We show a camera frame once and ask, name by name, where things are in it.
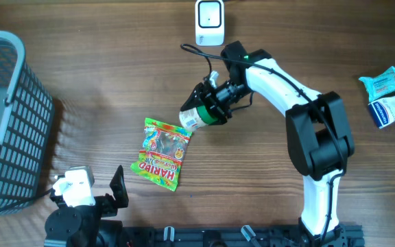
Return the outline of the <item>green lid jar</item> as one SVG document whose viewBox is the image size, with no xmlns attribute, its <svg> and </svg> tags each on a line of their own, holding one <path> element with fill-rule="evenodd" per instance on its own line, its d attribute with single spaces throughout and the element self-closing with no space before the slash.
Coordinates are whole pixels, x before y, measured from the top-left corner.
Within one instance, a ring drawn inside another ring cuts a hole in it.
<svg viewBox="0 0 395 247">
<path fill-rule="evenodd" d="M 189 110 L 180 111 L 179 120 L 184 129 L 194 132 L 198 128 L 215 123 L 218 121 L 218 118 L 213 116 L 205 106 L 198 106 Z"/>
</svg>

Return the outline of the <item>Haribo gummy candy bag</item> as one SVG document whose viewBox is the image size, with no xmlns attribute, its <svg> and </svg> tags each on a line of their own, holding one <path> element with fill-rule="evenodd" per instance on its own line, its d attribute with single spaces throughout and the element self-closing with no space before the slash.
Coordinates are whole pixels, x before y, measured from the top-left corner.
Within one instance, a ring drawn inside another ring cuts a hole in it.
<svg viewBox="0 0 395 247">
<path fill-rule="evenodd" d="M 131 170 L 171 191 L 178 187 L 180 170 L 192 133 L 152 118 L 145 119 L 145 138 Z"/>
</svg>

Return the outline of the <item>white blue plaster box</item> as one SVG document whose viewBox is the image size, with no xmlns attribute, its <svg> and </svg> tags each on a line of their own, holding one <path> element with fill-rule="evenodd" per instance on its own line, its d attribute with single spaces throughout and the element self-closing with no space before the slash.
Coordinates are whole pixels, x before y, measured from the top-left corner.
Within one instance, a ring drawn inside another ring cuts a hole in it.
<svg viewBox="0 0 395 247">
<path fill-rule="evenodd" d="M 395 96 L 376 99 L 368 104 L 375 125 L 381 129 L 395 122 Z"/>
</svg>

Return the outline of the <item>teal tissue pack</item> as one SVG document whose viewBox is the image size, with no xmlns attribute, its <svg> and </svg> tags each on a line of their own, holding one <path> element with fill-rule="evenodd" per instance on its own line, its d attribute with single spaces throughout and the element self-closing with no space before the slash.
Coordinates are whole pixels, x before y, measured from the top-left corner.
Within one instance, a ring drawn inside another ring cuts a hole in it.
<svg viewBox="0 0 395 247">
<path fill-rule="evenodd" d="M 360 77 L 368 93 L 368 101 L 373 102 L 387 94 L 395 92 L 395 67 L 391 66 L 381 75 L 374 78 Z"/>
</svg>

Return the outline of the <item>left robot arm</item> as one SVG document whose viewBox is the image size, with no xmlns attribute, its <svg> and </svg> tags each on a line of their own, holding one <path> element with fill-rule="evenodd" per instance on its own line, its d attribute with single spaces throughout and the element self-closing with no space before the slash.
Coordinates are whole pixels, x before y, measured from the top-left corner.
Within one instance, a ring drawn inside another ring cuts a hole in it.
<svg viewBox="0 0 395 247">
<path fill-rule="evenodd" d="M 94 196 L 95 182 L 90 167 L 69 168 L 56 177 L 50 199 L 58 208 L 45 222 L 45 246 L 120 246 L 123 223 L 108 220 L 128 207 L 123 167 L 110 181 L 112 194 Z"/>
</svg>

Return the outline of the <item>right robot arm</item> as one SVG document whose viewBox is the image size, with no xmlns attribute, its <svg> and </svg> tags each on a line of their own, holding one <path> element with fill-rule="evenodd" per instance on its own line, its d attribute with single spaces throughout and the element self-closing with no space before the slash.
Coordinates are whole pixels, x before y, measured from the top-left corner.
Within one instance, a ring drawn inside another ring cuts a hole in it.
<svg viewBox="0 0 395 247">
<path fill-rule="evenodd" d="M 289 157 L 303 177 L 300 237 L 311 246 L 332 244 L 343 231 L 336 214 L 339 181 L 355 152 L 341 97 L 310 89 L 283 71 L 271 54 L 247 52 L 238 40 L 216 58 L 224 62 L 229 78 L 218 85 L 217 72 L 209 71 L 180 108 L 182 127 L 194 132 L 224 125 L 240 99 L 255 93 L 264 97 L 285 118 Z"/>
</svg>

